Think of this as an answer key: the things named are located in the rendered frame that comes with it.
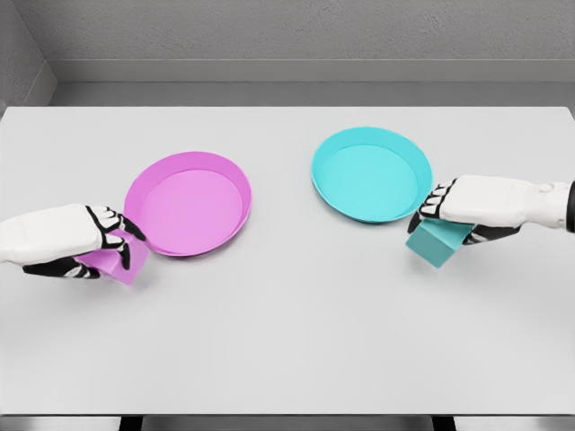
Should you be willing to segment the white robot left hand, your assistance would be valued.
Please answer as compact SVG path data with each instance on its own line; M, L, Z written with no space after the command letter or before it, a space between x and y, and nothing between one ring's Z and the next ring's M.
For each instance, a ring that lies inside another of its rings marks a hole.
M146 240L138 226L110 207L74 203L17 215L0 222L0 263L35 276L97 279L98 269L76 258L114 250L122 267L130 269L131 251L117 230Z

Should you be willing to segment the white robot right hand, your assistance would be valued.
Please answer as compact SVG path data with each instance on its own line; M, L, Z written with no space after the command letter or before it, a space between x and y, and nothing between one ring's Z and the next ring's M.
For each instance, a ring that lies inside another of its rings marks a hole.
M520 231L536 186L526 180L462 175L438 184L411 217L407 233L426 220L470 224L464 245L491 242Z

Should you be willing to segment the teal block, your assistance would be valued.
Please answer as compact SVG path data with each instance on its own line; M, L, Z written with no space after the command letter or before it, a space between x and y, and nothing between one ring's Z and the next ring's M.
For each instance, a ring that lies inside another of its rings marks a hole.
M473 224L426 218L410 234L406 245L435 268L443 266L462 246Z

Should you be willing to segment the pink block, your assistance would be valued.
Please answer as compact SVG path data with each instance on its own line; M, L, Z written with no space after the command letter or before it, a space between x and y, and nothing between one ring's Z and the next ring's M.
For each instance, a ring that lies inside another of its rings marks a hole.
M150 250L145 242L141 242L134 235L122 230L111 232L112 235L123 238L130 250L130 268L125 270L121 263L121 257L116 250L99 249L91 251L75 259L86 266L97 269L103 277L108 277L120 282L125 286L131 286L141 268L145 265Z

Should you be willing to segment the cyan plate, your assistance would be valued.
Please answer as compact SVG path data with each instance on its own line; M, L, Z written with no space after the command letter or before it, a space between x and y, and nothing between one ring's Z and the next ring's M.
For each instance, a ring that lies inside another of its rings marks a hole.
M311 177L329 206L371 224L411 215L433 185L429 159L415 143L374 127L348 128L326 138L315 150Z

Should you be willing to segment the pink plate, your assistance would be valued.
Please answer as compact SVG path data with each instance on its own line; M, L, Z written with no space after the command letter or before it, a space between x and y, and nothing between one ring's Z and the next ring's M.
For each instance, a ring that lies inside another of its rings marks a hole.
M166 256L195 256L223 245L243 227L252 188L233 161L213 153L167 156L132 182L124 215Z

